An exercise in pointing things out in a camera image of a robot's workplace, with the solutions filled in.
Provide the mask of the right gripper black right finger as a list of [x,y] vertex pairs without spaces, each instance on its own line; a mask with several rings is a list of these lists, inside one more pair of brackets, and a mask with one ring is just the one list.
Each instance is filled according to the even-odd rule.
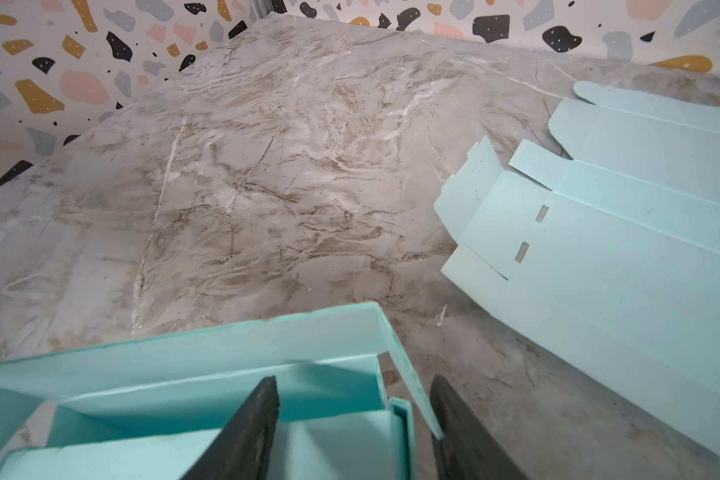
[[439,479],[528,478],[442,375],[434,377],[430,403],[443,432],[432,435]]

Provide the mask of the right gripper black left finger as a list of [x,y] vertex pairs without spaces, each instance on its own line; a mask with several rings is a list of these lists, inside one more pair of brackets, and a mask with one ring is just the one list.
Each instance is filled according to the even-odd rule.
[[266,479],[279,412],[276,378],[265,377],[181,479]]

